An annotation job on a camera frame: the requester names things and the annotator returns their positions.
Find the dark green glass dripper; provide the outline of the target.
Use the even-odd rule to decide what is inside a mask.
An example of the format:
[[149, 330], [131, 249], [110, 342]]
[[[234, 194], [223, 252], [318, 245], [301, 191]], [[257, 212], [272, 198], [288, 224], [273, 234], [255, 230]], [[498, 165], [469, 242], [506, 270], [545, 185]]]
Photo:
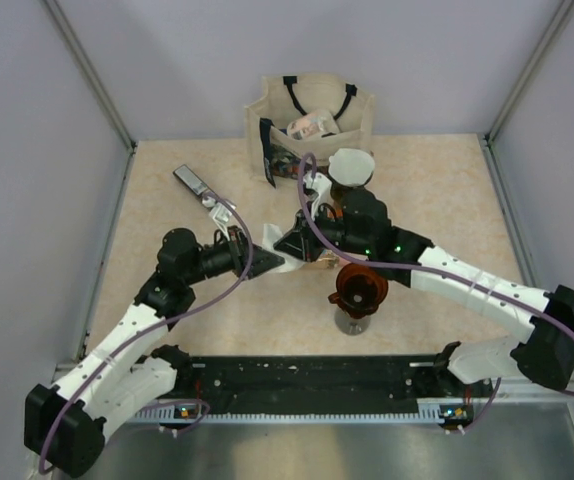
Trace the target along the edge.
[[364, 185], [347, 186], [347, 185], [343, 185], [343, 184], [340, 184], [337, 182], [333, 182], [331, 189], [330, 189], [330, 196], [333, 200], [333, 204], [336, 207], [340, 207], [343, 198], [347, 194], [349, 194], [350, 192], [353, 192], [353, 191], [360, 191], [360, 190], [364, 190], [364, 189], [365, 189]]

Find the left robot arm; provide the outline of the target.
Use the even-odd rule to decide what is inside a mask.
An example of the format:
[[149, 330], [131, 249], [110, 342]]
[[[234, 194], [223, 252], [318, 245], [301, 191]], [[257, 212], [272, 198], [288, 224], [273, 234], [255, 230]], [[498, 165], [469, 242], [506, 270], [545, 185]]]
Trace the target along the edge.
[[189, 229], [169, 231], [154, 273], [118, 324], [59, 380], [28, 393], [24, 444], [38, 455], [40, 473], [60, 469], [80, 477], [136, 413], [166, 393], [179, 397], [191, 390], [194, 374], [184, 366], [184, 353], [175, 347], [145, 352], [194, 313], [193, 285], [226, 273], [243, 282], [284, 262], [238, 226], [216, 232], [205, 246]]

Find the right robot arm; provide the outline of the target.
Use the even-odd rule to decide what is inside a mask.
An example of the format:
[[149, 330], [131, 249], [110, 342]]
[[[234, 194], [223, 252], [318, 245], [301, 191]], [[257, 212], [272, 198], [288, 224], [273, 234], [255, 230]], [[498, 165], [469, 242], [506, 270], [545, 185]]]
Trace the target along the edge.
[[274, 241], [276, 251], [313, 262], [331, 246], [363, 255], [386, 280], [444, 296], [500, 325], [506, 336], [448, 344], [436, 357], [433, 380], [454, 396], [487, 378], [523, 375], [565, 392], [574, 371], [574, 290], [546, 291], [478, 269], [430, 239], [392, 224], [386, 205], [371, 192], [349, 193], [338, 215], [320, 206], [299, 211], [293, 227]]

